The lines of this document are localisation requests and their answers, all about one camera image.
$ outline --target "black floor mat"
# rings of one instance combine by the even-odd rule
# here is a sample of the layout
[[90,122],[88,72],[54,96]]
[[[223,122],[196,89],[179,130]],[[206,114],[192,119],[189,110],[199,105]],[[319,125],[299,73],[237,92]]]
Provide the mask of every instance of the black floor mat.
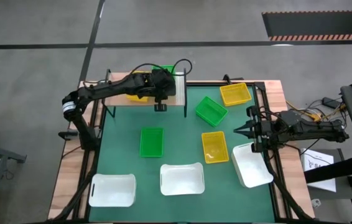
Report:
[[352,11],[263,12],[270,40],[352,40]]

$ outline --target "striped warning tape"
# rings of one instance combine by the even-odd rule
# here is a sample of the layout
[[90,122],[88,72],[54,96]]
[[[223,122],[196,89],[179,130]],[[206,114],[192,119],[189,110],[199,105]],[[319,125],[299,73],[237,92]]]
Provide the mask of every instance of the striped warning tape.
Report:
[[262,15],[285,14],[285,13],[324,13],[324,12],[352,12],[352,10],[262,12]]
[[337,35],[279,35],[269,37],[271,41],[305,41],[305,40],[352,40],[352,34]]

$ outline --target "green plastic basket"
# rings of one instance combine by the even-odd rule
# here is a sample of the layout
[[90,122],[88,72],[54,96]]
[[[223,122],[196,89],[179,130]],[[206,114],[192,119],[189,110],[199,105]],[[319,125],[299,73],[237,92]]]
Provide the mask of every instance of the green plastic basket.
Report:
[[195,112],[210,125],[216,127],[225,118],[228,110],[206,96],[195,108]]
[[140,139],[141,157],[162,157],[164,152],[164,129],[143,128]]
[[[162,68],[168,70],[168,72],[171,72],[172,69],[174,68],[173,65],[160,65]],[[160,69],[159,67],[153,66],[152,69]]]

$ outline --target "green object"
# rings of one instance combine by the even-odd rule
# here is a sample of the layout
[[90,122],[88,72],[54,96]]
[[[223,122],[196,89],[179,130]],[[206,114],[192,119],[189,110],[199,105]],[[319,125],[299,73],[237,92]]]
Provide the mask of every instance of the green object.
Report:
[[164,129],[143,128],[141,130],[140,156],[161,157],[164,150]]
[[220,124],[220,121],[225,118],[228,110],[206,96],[195,108],[195,112],[199,117],[204,119],[210,125],[216,127]]
[[[262,222],[274,223],[268,185],[244,188],[231,161],[206,164],[201,134],[223,131],[231,156],[235,146],[252,142],[233,129],[249,118],[246,108],[252,100],[228,108],[227,117],[215,128],[195,114],[193,105],[205,96],[221,102],[218,86],[188,86],[187,117],[183,106],[168,106],[163,113],[152,106],[117,106],[115,118],[106,115],[98,158],[98,174],[134,174],[136,201],[125,208],[91,207],[90,222]],[[160,158],[141,158],[141,130],[164,129],[164,149]],[[164,196],[160,192],[160,167],[200,162],[204,169],[205,191],[197,195]]]
[[[168,72],[172,72],[172,69],[174,69],[173,65],[160,65],[162,68],[168,70]],[[153,66],[152,69],[160,69],[159,67]]]

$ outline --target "plastic container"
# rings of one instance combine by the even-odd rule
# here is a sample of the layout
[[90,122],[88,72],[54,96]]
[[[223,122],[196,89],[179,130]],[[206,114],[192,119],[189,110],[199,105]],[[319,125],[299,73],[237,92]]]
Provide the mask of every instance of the plastic container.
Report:
[[202,145],[207,164],[229,160],[224,132],[202,133]]
[[206,96],[195,108],[195,112],[204,121],[216,127],[225,118],[228,110]]
[[251,100],[251,94],[245,83],[222,86],[220,94],[225,106],[238,105]]
[[[172,69],[174,68],[173,65],[160,65],[162,68],[168,70],[168,72],[171,72]],[[159,67],[153,66],[151,69],[160,69]]]
[[205,191],[202,164],[197,162],[190,165],[162,165],[160,189],[165,196],[202,194]]
[[164,150],[164,129],[143,128],[140,139],[141,157],[162,157]]
[[92,207],[130,207],[136,199],[136,178],[128,175],[95,174],[90,185]]
[[273,181],[267,170],[261,153],[252,152],[252,143],[236,146],[233,149],[233,160],[239,182],[243,187],[257,187]]
[[147,103],[149,101],[148,96],[143,96],[141,99],[137,95],[126,95],[126,98],[131,101]]

